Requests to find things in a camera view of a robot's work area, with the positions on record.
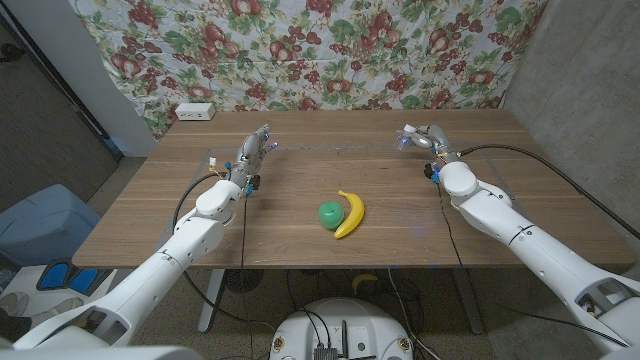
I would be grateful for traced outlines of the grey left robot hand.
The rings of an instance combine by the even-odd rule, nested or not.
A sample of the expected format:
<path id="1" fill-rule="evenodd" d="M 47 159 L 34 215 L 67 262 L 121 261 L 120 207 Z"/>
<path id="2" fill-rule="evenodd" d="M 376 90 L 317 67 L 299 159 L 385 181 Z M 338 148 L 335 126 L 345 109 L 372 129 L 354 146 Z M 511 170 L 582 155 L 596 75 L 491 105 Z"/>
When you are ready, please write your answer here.
<path id="1" fill-rule="evenodd" d="M 228 180 L 245 190 L 262 166 L 268 152 L 278 146 L 277 142 L 268 143 L 270 126 L 264 124 L 249 134 L 236 154 L 236 160 L 229 170 Z"/>

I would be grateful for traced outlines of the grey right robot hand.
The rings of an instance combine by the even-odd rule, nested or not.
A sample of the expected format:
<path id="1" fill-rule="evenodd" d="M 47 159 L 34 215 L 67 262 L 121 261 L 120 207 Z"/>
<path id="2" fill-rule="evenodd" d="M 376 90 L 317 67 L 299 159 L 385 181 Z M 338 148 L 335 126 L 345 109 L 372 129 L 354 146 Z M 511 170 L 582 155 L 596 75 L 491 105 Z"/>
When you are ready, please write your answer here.
<path id="1" fill-rule="evenodd" d="M 437 125 L 414 127 L 406 124 L 403 134 L 409 138 L 411 144 L 431 150 L 445 163 L 460 160 L 459 154 L 454 151 L 445 132 Z"/>

